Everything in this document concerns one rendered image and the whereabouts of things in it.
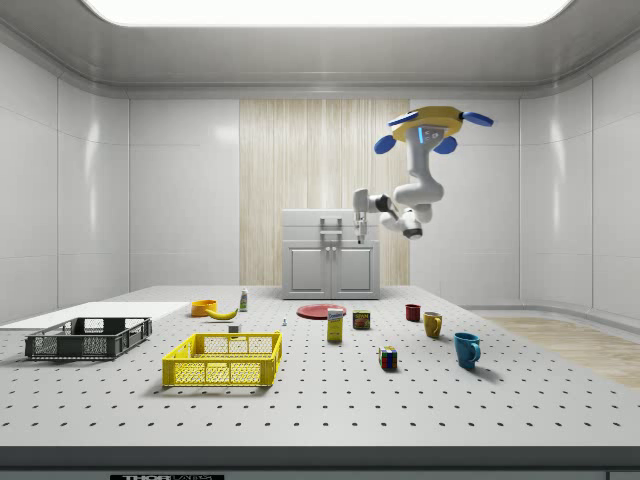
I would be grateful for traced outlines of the white cabinet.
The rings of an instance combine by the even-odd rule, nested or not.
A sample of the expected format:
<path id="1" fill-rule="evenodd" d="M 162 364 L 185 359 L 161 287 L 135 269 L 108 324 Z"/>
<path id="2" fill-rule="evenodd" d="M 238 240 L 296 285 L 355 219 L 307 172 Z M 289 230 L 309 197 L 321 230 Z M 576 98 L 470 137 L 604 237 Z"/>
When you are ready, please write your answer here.
<path id="1" fill-rule="evenodd" d="M 377 299 L 379 216 L 367 217 L 357 240 L 351 209 L 282 211 L 282 294 L 285 299 Z"/>

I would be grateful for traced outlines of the red plate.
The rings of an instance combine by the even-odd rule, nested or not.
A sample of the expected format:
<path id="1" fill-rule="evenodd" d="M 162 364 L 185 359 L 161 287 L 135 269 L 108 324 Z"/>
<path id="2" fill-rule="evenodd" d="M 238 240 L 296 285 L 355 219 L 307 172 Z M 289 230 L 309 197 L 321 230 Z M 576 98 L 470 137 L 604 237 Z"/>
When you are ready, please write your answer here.
<path id="1" fill-rule="evenodd" d="M 323 303 L 303 305 L 297 309 L 296 314 L 305 319 L 326 320 L 330 309 L 339 310 L 342 312 L 342 315 L 345 315 L 347 312 L 347 309 L 341 305 Z"/>

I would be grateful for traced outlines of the yellow and white box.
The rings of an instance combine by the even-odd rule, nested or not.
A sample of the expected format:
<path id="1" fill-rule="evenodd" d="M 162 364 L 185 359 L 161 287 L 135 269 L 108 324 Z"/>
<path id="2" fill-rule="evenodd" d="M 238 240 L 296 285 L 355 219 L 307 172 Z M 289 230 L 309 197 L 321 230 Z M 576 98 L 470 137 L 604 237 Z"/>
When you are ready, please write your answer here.
<path id="1" fill-rule="evenodd" d="M 329 342 L 342 341 L 344 314 L 344 309 L 339 306 L 327 309 L 327 340 Z"/>

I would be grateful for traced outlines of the drone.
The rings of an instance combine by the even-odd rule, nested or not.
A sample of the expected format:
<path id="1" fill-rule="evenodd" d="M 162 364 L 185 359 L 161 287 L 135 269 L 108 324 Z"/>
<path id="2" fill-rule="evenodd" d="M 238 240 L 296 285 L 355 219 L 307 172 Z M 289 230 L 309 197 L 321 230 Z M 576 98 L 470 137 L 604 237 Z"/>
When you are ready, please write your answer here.
<path id="1" fill-rule="evenodd" d="M 443 140 L 435 147 L 439 154 L 452 153 L 457 141 L 452 137 L 457 133 L 463 121 L 491 127 L 494 121 L 476 112 L 462 112 L 450 106 L 427 106 L 410 111 L 388 122 L 392 133 L 379 139 L 374 145 L 376 154 L 384 154 L 391 150 L 397 141 L 406 141 L 406 132 L 413 127 L 432 126 L 445 130 Z"/>

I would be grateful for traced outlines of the blue mug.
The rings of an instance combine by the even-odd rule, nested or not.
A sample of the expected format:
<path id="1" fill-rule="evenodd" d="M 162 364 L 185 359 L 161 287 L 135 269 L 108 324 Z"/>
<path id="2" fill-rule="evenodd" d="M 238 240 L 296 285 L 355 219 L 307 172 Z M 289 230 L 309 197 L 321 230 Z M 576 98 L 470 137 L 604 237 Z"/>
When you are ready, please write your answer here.
<path id="1" fill-rule="evenodd" d="M 481 357 L 479 337 L 467 332 L 458 332 L 454 335 L 454 346 L 458 364 L 464 369 L 473 369 Z"/>

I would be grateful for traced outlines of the yellow basket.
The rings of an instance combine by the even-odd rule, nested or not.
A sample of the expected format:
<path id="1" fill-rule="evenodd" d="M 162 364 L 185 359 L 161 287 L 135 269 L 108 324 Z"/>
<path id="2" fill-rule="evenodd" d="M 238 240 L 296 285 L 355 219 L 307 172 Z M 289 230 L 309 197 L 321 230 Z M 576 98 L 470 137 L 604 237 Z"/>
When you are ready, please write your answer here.
<path id="1" fill-rule="evenodd" d="M 282 334 L 194 333 L 162 359 L 165 386 L 270 386 Z"/>

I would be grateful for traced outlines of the dark grey basket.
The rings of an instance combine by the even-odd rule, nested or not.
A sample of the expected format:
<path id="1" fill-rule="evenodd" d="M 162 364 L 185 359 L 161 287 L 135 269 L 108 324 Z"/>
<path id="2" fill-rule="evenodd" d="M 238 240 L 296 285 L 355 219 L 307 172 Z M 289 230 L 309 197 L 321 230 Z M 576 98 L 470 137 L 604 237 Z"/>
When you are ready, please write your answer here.
<path id="1" fill-rule="evenodd" d="M 32 360 L 115 359 L 152 334 L 150 317 L 77 317 L 26 336 Z"/>

